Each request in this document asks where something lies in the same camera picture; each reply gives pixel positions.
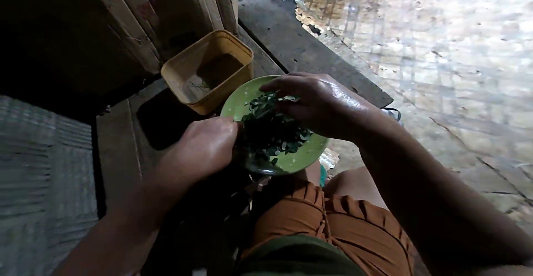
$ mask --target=chopped green leaves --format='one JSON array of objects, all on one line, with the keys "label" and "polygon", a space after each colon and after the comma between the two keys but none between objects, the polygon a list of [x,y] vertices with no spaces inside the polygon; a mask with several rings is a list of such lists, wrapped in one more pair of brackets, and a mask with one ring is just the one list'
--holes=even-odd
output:
[{"label": "chopped green leaves", "polygon": [[[296,101],[291,96],[285,100]],[[270,160],[271,156],[296,153],[307,141],[312,131],[303,128],[289,116],[276,112],[275,93],[267,93],[250,101],[251,113],[243,116],[244,148],[256,158]],[[272,159],[276,164],[278,158]]]}]

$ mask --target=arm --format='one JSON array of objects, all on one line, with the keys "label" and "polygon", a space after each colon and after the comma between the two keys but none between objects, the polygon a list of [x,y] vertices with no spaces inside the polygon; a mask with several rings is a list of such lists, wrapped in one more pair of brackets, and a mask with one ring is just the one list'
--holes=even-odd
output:
[{"label": "arm", "polygon": [[211,118],[189,125],[147,179],[94,226],[54,275],[129,275],[140,270],[163,217],[185,192],[231,161],[237,124]]},{"label": "arm", "polygon": [[512,220],[396,121],[329,75],[299,72],[261,90],[300,96],[298,103],[280,102],[279,109],[318,134],[356,143],[383,200],[434,274],[483,274],[515,265],[510,269],[519,275],[517,269],[527,269],[533,242]]}]

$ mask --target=leg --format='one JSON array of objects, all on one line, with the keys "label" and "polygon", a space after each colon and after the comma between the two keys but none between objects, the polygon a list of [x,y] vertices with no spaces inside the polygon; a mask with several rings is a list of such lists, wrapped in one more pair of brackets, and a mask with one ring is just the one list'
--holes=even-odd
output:
[{"label": "leg", "polygon": [[351,196],[355,200],[366,200],[388,209],[365,166],[337,174],[323,188],[323,191],[327,198],[333,195]]},{"label": "leg", "polygon": [[368,275],[412,274],[412,244],[366,167],[339,173],[324,192],[333,245]]},{"label": "leg", "polygon": [[254,226],[243,257],[281,236],[306,234],[325,239],[324,194],[308,180],[320,180],[318,161],[293,175],[273,177],[261,192],[254,194],[250,217]]}]

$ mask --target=person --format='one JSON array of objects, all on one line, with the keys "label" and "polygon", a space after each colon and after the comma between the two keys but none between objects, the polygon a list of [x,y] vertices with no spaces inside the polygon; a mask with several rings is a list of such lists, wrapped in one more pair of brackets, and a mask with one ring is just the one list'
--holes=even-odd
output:
[{"label": "person", "polygon": [[[329,75],[283,75],[261,90],[299,96],[278,110],[317,134],[355,143],[365,166],[323,189],[312,183],[313,166],[273,179],[254,198],[255,225],[237,274],[412,275],[416,247],[433,275],[533,275],[532,240],[381,110]],[[54,274],[136,272],[165,213],[230,164],[237,132],[227,118],[190,124]]]}]

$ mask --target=yellow container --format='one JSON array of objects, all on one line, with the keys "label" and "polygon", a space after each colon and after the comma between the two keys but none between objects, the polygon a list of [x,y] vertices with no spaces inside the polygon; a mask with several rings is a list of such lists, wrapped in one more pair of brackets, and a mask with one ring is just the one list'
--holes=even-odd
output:
[{"label": "yellow container", "polygon": [[207,115],[253,78],[253,58],[234,35],[215,30],[168,60],[161,75],[181,103]]}]

